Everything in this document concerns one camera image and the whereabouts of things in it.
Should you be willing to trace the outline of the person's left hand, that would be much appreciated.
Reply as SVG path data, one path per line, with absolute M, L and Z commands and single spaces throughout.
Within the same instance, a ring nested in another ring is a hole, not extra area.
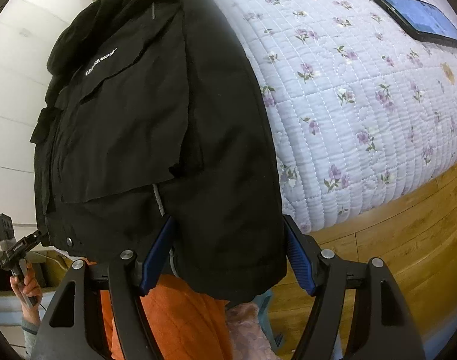
M 35 278 L 35 271 L 30 262 L 26 263 L 26 273 L 24 274 L 23 282 L 21 282 L 17 276 L 11 276 L 10 285 L 15 295 L 20 300 L 23 319 L 35 326 L 39 326 L 41 324 L 40 304 L 43 293 Z M 32 303 L 26 301 L 26 297 L 35 297 L 35 305 L 32 306 Z

